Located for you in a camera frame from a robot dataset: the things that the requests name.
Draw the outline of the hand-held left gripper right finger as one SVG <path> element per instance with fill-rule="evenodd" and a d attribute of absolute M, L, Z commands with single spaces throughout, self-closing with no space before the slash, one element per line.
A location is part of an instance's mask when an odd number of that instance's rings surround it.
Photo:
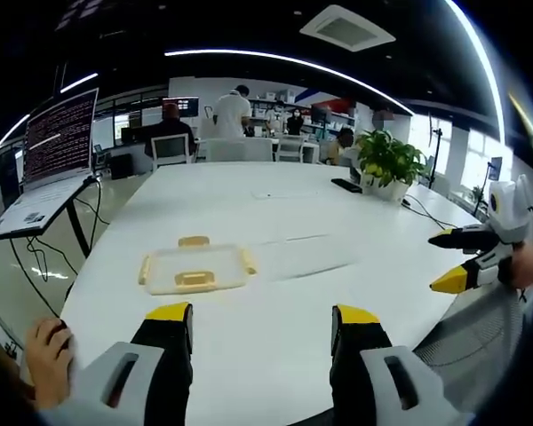
<path fill-rule="evenodd" d="M 440 376 L 408 347 L 394 346 L 374 314 L 333 306 L 331 357 L 334 425 L 449 425 L 456 420 Z"/>

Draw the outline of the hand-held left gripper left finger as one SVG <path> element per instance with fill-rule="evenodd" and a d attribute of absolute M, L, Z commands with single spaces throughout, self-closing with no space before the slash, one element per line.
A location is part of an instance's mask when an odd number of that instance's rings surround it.
<path fill-rule="evenodd" d="M 156 308 L 129 342 L 75 376 L 73 400 L 98 425 L 184 425 L 193 381 L 193 305 Z"/>

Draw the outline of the person's right hand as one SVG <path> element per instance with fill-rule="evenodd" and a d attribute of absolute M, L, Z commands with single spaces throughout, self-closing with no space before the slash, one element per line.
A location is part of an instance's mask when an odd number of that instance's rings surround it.
<path fill-rule="evenodd" d="M 516 288 L 525 289 L 533 285 L 533 244 L 525 243 L 513 252 L 512 283 Z"/>

